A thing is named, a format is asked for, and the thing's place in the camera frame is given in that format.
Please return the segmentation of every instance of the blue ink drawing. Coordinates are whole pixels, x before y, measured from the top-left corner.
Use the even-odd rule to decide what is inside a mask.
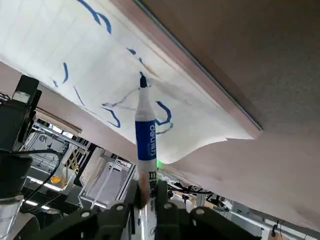
[[[120,120],[117,118],[115,112],[109,108],[122,108],[122,109],[126,109],[126,110],[130,110],[130,111],[136,111],[136,109],[134,108],[131,108],[131,107],[127,107],[127,106],[121,106],[120,104],[123,104],[126,99],[128,98],[129,95],[131,95],[132,93],[134,93],[135,91],[138,91],[139,89],[133,89],[131,90],[130,92],[128,92],[126,95],[124,95],[124,97],[120,100],[120,101],[117,101],[115,103],[109,103],[109,102],[105,102],[102,104],[102,108],[104,110],[107,110],[109,111],[111,114],[112,114],[112,117],[114,118],[114,120],[117,122],[117,125],[113,124],[112,122],[109,122],[110,124],[112,124],[113,126],[117,127],[117,128],[120,128],[121,127],[121,122]],[[161,125],[165,125],[165,124],[169,124],[169,127],[163,131],[160,131],[160,132],[156,132],[157,135],[160,135],[160,134],[165,134],[166,132],[168,132],[169,130],[171,130],[173,127],[174,127],[174,124],[171,122],[171,118],[172,118],[172,114],[171,114],[171,110],[165,106],[161,101],[156,101],[156,103],[158,104],[159,107],[161,107],[165,113],[166,113],[166,119],[160,119],[160,118],[156,118],[155,119],[155,123],[158,125],[158,126],[161,126]]]
[[[95,11],[88,3],[86,3],[84,0],[77,0],[79,3],[81,3],[93,16],[94,20],[96,21],[97,24],[101,26],[101,22],[99,17],[104,21],[106,30],[109,34],[111,34],[111,24],[108,18],[103,15],[102,13],[99,13]]]
[[[68,66],[65,62],[63,63],[63,68],[64,68],[64,80],[62,84],[64,84],[69,79]]]
[[[133,48],[126,48],[132,55],[136,55],[137,54],[137,52],[136,52],[136,50],[134,50]]]
[[[111,109],[108,109],[108,108],[105,108],[105,107],[102,107],[104,110],[107,110],[111,113],[112,117],[114,118],[114,120],[116,121],[116,125],[113,124],[112,122],[108,121],[108,123],[110,123],[111,125],[115,126],[116,128],[120,128],[121,127],[121,123],[119,121],[119,119],[117,118],[117,116],[115,115],[115,112]]]
[[[158,121],[157,119],[155,119],[155,123],[158,125],[158,126],[161,126],[163,124],[168,124],[170,123],[170,120],[172,118],[172,115],[171,115],[171,111],[169,108],[167,108],[161,101],[155,101],[161,108],[163,108],[166,112],[166,120],[165,121]]]
[[[79,95],[79,93],[78,93],[78,91],[77,91],[76,87],[75,87],[75,86],[73,86],[73,88],[74,88],[75,93],[76,93],[76,95],[78,96],[78,99],[80,100],[81,104],[82,104],[83,106],[86,106],[86,105],[84,104],[84,102],[82,101],[82,99],[81,99],[81,97],[80,97],[80,95]]]
[[[107,18],[105,15],[103,15],[102,13],[97,12],[97,14],[98,14],[98,15],[100,16],[100,18],[102,18],[102,20],[104,21],[105,27],[106,27],[106,31],[107,31],[109,34],[111,34],[111,24],[110,24],[108,18]]]
[[[52,80],[52,81],[53,81],[54,86],[57,88],[58,87],[58,83],[55,80]]]
[[[99,117],[95,112],[90,111],[88,108],[86,108],[85,106],[81,106],[81,105],[77,105],[78,107],[87,110],[88,112],[92,113],[93,115],[96,115],[97,117]]]

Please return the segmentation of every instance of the marker label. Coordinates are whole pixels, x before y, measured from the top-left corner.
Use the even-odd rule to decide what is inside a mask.
[[[149,161],[157,158],[155,121],[136,121],[135,136],[138,159]]]

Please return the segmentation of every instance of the black cable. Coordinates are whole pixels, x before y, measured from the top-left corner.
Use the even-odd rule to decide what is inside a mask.
[[[282,224],[283,224],[284,222],[285,222],[285,221],[282,220],[282,223],[280,224],[280,237],[281,237],[281,240],[283,240],[283,238],[282,238],[282,233],[281,233],[281,227],[282,227]]]
[[[204,195],[212,194],[211,191],[192,191],[192,190],[176,189],[170,185],[168,185],[168,190],[177,191],[183,194],[204,194]]]
[[[48,178],[40,184],[35,190],[33,190],[25,199],[24,201],[28,201],[33,195],[35,195],[50,179],[51,177],[55,174],[57,171],[61,160],[62,156],[59,152],[51,150],[51,149],[46,149],[46,150],[32,150],[32,151],[12,151],[12,152],[0,152],[0,157],[5,157],[5,156],[23,156],[23,155],[30,155],[30,154],[54,154],[58,157],[58,163],[56,164],[54,170],[51,172],[51,174],[48,176]]]
[[[275,230],[278,229],[278,224],[279,224],[279,220],[277,220],[277,221],[276,221],[276,224],[273,225],[273,227],[272,227],[272,234],[271,234],[271,236],[272,236],[273,238],[276,236]]]

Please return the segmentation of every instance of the screw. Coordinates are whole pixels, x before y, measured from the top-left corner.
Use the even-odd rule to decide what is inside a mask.
[[[202,214],[205,213],[205,210],[199,208],[199,209],[195,210],[195,213],[198,214],[198,215],[202,215]]]
[[[124,206],[119,205],[119,206],[117,206],[115,209],[117,209],[118,211],[121,211],[122,209],[124,209]]]
[[[169,208],[172,207],[172,205],[171,205],[170,203],[166,203],[165,205],[163,205],[163,207],[164,207],[165,209],[169,209]]]
[[[81,217],[86,218],[86,217],[88,217],[89,215],[90,215],[90,212],[89,212],[89,211],[85,211],[85,212],[83,212],[83,213],[81,214]]]

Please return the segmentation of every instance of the yellow object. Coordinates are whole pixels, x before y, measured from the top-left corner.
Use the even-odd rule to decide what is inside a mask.
[[[61,181],[61,177],[59,177],[59,176],[52,176],[50,180],[51,180],[51,182],[52,182],[53,184],[57,184],[57,183],[59,183],[59,182]]]

